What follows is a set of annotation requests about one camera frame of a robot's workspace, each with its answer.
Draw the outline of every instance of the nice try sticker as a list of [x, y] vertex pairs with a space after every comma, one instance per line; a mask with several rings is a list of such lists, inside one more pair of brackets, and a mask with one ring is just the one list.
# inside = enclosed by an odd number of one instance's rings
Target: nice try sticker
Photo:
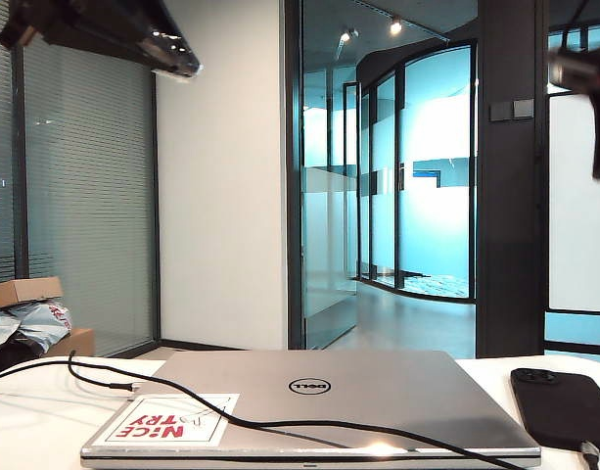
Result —
[[[231, 413], [239, 394], [204, 394], [201, 397]], [[117, 416], [94, 446], [176, 445], [216, 447], [227, 421], [185, 395], [138, 397]]]

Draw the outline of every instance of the white table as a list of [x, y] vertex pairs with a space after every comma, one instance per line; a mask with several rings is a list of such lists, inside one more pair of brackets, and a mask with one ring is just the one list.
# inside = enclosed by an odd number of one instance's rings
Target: white table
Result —
[[[35, 362], [50, 359], [38, 359]], [[80, 360], [153, 374], [161, 360]], [[520, 421], [509, 384], [517, 367], [546, 368], [589, 375], [600, 386], [600, 363], [570, 356], [547, 355], [501, 359], [468, 359], [458, 363], [514, 419]], [[111, 372], [84, 369], [102, 381], [127, 382]], [[123, 403], [129, 392], [78, 382], [63, 365], [39, 367], [0, 380], [0, 469], [79, 469], [83, 444]], [[544, 447], [541, 470], [583, 470], [577, 453]]]

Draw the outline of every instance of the black phone case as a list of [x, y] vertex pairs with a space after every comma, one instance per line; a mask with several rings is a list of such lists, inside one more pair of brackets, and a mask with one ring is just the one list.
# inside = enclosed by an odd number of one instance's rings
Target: black phone case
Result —
[[600, 449], [600, 388], [586, 375], [515, 369], [511, 385], [530, 435], [542, 446]]

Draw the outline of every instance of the laptop lid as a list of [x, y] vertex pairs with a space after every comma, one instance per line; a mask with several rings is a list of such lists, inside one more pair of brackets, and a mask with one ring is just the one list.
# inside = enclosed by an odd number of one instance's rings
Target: laptop lid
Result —
[[[520, 466], [540, 463], [538, 444], [444, 352], [177, 352], [156, 375], [244, 419], [378, 425]], [[89, 440], [81, 461], [92, 468], [492, 468], [380, 433], [227, 425], [155, 383]]]

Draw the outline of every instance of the cardboard box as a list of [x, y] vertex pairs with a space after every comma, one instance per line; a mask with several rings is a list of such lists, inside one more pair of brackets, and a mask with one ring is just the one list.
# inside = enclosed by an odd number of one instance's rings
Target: cardboard box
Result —
[[63, 287], [58, 277], [14, 279], [0, 284], [0, 308], [62, 296]]
[[73, 328], [71, 333], [52, 346], [43, 357], [69, 355], [75, 350], [75, 355], [95, 354], [95, 332], [91, 328]]

